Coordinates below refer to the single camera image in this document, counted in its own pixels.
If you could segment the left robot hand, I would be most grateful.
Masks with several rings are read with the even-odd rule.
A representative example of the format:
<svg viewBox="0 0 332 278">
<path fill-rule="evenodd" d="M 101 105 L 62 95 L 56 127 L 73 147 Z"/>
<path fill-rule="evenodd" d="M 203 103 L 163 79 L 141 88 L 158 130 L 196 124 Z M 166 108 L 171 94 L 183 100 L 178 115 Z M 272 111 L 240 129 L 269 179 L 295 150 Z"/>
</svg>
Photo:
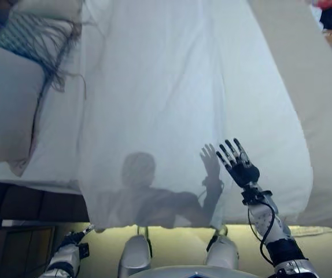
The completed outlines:
<svg viewBox="0 0 332 278">
<path fill-rule="evenodd" d="M 65 235 L 65 237 L 63 238 L 63 241 L 60 244 L 60 247 L 64 247 L 70 244 L 74 244 L 74 245 L 78 245 L 82 239 L 85 237 L 85 235 L 87 235 L 88 233 L 90 233 L 91 231 L 93 231 L 95 228 L 95 226 L 93 224 L 90 224 L 88 227 L 86 227 L 83 231 L 80 232 L 69 232 L 67 235 Z"/>
</svg>

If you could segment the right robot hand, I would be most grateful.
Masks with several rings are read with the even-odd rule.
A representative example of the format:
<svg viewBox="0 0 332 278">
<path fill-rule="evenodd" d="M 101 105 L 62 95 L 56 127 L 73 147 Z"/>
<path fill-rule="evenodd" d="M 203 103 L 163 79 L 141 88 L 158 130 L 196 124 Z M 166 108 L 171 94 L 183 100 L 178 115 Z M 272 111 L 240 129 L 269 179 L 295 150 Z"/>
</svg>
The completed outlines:
<svg viewBox="0 0 332 278">
<path fill-rule="evenodd" d="M 231 178 L 240 188 L 256 184 L 260 177 L 259 169 L 251 162 L 241 143 L 234 138 L 219 145 L 216 155 Z"/>
</svg>

